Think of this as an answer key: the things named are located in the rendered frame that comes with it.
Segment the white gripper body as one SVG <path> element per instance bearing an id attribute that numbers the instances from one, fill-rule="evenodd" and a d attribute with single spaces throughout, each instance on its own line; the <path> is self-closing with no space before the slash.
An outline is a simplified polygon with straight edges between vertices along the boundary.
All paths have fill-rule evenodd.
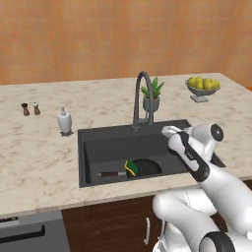
<path id="1" fill-rule="evenodd" d="M 164 126 L 161 129 L 161 133 L 163 134 L 164 137 L 169 139 L 175 134 L 179 134 L 181 132 L 181 129 L 175 127 L 175 126 Z"/>

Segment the yellow and green sponge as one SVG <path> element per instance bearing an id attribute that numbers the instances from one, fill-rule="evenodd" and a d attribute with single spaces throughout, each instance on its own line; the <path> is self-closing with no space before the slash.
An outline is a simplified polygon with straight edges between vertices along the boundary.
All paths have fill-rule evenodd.
<path id="1" fill-rule="evenodd" d="M 132 160 L 127 159 L 124 164 L 124 168 L 129 171 L 133 176 L 136 176 L 138 174 L 139 168 Z"/>

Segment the dark grey sink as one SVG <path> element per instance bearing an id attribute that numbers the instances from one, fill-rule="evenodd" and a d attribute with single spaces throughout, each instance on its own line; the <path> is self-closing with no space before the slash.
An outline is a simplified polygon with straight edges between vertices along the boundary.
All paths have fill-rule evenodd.
<path id="1" fill-rule="evenodd" d="M 191 124 L 186 119 L 179 119 L 155 122 L 151 126 L 143 125 L 137 132 L 133 131 L 131 125 L 79 130 L 80 187 L 187 173 L 186 163 L 168 148 L 168 140 L 161 133 L 164 126 L 183 130 Z M 123 161 L 135 158 L 155 161 L 161 167 L 161 174 L 135 178 L 97 175 L 101 171 L 119 170 Z"/>

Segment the green plant in grey pot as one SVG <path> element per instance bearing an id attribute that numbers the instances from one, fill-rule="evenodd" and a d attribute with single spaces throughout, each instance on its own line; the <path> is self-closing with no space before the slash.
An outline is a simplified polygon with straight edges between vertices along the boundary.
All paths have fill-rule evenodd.
<path id="1" fill-rule="evenodd" d="M 158 110 L 159 107 L 159 95 L 160 95 L 160 89 L 164 83 L 159 83 L 158 78 L 154 78 L 152 81 L 152 91 L 153 91 L 153 98 L 150 98 L 150 92 L 148 91 L 148 87 L 144 86 L 141 87 L 141 92 L 144 95 L 143 98 L 143 108 L 146 112 L 149 112 L 151 107 L 154 108 L 154 111 Z"/>

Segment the dark grey arched tap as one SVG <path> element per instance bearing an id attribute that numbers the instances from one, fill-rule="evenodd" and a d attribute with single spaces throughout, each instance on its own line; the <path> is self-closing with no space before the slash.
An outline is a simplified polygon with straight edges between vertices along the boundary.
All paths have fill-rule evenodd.
<path id="1" fill-rule="evenodd" d="M 139 73 L 137 82 L 136 82 L 136 89 L 135 89 L 135 103 L 134 103 L 134 116 L 133 116 L 133 131 L 137 132 L 140 128 L 139 126 L 139 96 L 140 96 L 140 84 L 141 80 L 145 79 L 148 86 L 148 91 L 150 92 L 150 98 L 153 98 L 153 91 L 152 91 L 152 84 L 151 79 L 145 71 Z M 154 108 L 151 107 L 149 111 L 149 118 L 148 118 L 148 125 L 153 125 L 154 123 Z"/>

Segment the grey fruit bowl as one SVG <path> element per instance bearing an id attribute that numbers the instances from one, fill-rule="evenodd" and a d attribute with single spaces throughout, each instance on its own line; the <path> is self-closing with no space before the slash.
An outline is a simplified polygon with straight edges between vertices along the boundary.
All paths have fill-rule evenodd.
<path id="1" fill-rule="evenodd" d="M 190 87 L 188 84 L 186 84 L 186 87 L 188 90 L 192 93 L 191 98 L 195 102 L 207 102 L 207 95 L 213 95 L 215 92 L 217 92 L 220 88 L 217 88 L 215 90 L 198 90 L 195 88 Z"/>

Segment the white soap dispenser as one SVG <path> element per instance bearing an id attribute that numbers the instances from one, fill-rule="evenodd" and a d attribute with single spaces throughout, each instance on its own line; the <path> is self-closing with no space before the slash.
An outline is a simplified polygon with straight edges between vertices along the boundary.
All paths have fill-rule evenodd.
<path id="1" fill-rule="evenodd" d="M 61 112 L 57 115 L 58 125 L 62 133 L 69 133 L 72 130 L 72 117 L 71 114 L 61 108 Z"/>

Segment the dark wooden cupboard door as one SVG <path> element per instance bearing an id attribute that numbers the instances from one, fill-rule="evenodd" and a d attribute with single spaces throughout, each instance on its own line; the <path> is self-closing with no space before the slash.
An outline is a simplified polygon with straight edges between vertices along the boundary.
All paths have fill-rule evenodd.
<path id="1" fill-rule="evenodd" d="M 62 211 L 71 252 L 152 252 L 161 221 L 153 212 L 153 196 Z M 146 217 L 151 221 L 149 244 Z"/>

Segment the grey dishwasher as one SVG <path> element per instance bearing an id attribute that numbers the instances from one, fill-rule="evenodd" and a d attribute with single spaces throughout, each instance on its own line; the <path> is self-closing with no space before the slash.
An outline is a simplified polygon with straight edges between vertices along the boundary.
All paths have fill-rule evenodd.
<path id="1" fill-rule="evenodd" d="M 71 252 L 60 211 L 0 219 L 0 237 L 39 231 L 45 235 L 0 244 L 0 252 Z"/>

